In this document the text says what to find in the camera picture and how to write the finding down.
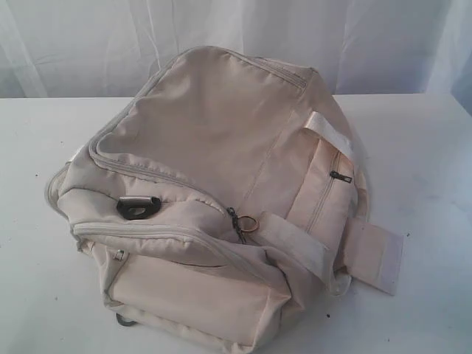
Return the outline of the white background curtain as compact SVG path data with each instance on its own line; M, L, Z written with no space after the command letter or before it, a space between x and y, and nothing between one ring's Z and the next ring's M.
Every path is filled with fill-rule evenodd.
M471 90L469 1L3 1L3 97L131 97L203 45L312 66L338 94Z

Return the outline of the beige fabric duffel bag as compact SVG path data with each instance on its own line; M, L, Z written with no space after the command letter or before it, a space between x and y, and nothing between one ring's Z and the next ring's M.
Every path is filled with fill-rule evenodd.
M357 279L396 291L353 131L311 68L215 46L156 73L52 179L122 325L252 346Z

